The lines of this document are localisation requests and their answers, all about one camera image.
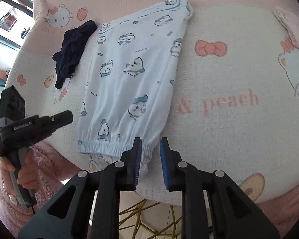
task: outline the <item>gold metal wire frame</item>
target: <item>gold metal wire frame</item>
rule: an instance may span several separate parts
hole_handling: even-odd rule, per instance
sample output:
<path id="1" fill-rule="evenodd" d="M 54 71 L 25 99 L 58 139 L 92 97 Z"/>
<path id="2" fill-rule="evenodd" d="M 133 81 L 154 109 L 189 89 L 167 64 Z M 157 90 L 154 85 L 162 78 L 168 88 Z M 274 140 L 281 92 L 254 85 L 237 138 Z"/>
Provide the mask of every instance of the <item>gold metal wire frame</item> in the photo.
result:
<path id="1" fill-rule="evenodd" d="M 148 237 L 147 239 L 153 239 L 153 238 L 156 238 L 157 236 L 171 237 L 171 239 L 177 238 L 177 236 L 180 235 L 181 232 L 176 233 L 176 226 L 177 226 L 177 223 L 182 219 L 182 217 L 180 217 L 177 220 L 175 219 L 175 213 L 174 213 L 173 205 L 170 206 L 170 211 L 171 211 L 171 214 L 172 214 L 173 222 L 171 222 L 168 226 L 166 226 L 165 228 L 163 228 L 160 231 L 153 231 L 152 229 L 150 229 L 149 227 L 147 227 L 145 224 L 142 223 L 141 214 L 142 214 L 142 211 L 144 211 L 148 208 L 154 207 L 154 206 L 156 206 L 160 203 L 155 203 L 155 204 L 152 204 L 150 206 L 144 207 L 146 201 L 147 201 L 147 199 L 143 199 L 140 202 L 136 203 L 135 205 L 133 205 L 133 206 L 131 206 L 131 207 L 129 207 L 129 208 L 127 208 L 127 209 L 125 209 L 125 210 L 123 210 L 122 212 L 119 213 L 119 215 L 124 215 L 124 214 L 130 213 L 126 218 L 120 220 L 119 230 L 134 227 L 132 239 L 135 239 L 135 236 L 136 236 L 137 232 L 139 231 L 140 227 L 143 227 L 144 229 L 146 229 L 147 231 L 149 231 L 150 233 L 153 234 L 151 237 Z M 135 225 L 131 225 L 131 226 L 127 226 L 127 227 L 121 227 L 126 220 L 130 219 L 131 217 L 133 217 L 135 215 L 136 215 Z M 164 233 L 171 226 L 173 226 L 172 234 Z"/>

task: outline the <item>device handle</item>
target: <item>device handle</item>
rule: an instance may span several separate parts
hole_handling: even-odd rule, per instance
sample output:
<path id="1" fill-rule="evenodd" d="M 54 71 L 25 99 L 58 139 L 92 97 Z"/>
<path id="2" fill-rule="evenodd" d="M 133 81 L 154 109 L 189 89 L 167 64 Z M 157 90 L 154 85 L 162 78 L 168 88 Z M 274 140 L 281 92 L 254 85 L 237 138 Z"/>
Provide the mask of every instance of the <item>device handle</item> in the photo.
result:
<path id="1" fill-rule="evenodd" d="M 19 185 L 17 183 L 18 173 L 21 167 L 26 164 L 25 158 L 27 152 L 28 152 L 28 148 L 24 147 L 19 149 L 18 151 L 10 152 L 7 155 L 7 158 L 16 168 L 15 171 L 10 172 L 10 177 L 11 177 L 13 187 L 16 191 L 17 200 L 23 209 L 32 207 L 37 203 L 37 200 L 35 199 L 35 191 L 27 190 L 22 185 Z"/>

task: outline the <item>pink cloth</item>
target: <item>pink cloth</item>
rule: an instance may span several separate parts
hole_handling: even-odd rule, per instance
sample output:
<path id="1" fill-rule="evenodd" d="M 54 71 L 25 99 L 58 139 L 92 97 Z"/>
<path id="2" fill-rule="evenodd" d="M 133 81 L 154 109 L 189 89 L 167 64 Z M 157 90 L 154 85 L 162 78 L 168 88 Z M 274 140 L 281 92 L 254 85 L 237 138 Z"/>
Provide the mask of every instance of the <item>pink cloth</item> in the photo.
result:
<path id="1" fill-rule="evenodd" d="M 280 7 L 277 7 L 274 14 L 287 29 L 293 45 L 299 48 L 299 14 L 286 11 Z"/>
<path id="2" fill-rule="evenodd" d="M 37 212 L 63 186 L 61 181 L 70 179 L 80 169 L 61 156 L 51 145 L 42 141 L 32 146 L 34 161 L 38 166 L 40 189 L 35 193 Z M 31 208 L 21 209 L 14 205 L 2 188 L 0 179 L 0 219 L 7 229 L 17 238 L 21 228 L 33 216 Z"/>

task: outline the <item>person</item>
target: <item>person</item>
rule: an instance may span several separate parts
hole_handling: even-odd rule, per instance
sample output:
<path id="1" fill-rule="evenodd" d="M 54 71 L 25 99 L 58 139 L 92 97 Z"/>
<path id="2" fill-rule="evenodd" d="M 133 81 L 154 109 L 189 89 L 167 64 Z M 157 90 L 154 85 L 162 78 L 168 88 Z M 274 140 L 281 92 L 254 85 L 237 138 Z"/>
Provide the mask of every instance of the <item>person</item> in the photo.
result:
<path id="1" fill-rule="evenodd" d="M 37 204 L 22 209 L 16 202 L 16 192 L 10 178 L 15 170 L 8 158 L 0 161 L 0 219 L 7 229 L 18 237 L 21 228 L 63 186 L 61 181 L 72 178 L 81 169 L 61 156 L 50 144 L 41 141 L 29 148 L 26 164 L 19 171 L 17 182 L 26 189 L 36 190 Z"/>

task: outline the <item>pink folded garment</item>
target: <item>pink folded garment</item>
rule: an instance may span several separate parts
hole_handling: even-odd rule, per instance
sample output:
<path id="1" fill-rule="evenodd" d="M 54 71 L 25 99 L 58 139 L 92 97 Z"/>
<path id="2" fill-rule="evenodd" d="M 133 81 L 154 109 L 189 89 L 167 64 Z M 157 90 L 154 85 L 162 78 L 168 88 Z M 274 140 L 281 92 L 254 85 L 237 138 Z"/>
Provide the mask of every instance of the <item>pink folded garment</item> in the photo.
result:
<path id="1" fill-rule="evenodd" d="M 299 14 L 277 7 L 277 10 L 274 11 L 274 15 L 287 29 L 293 45 L 299 48 Z"/>

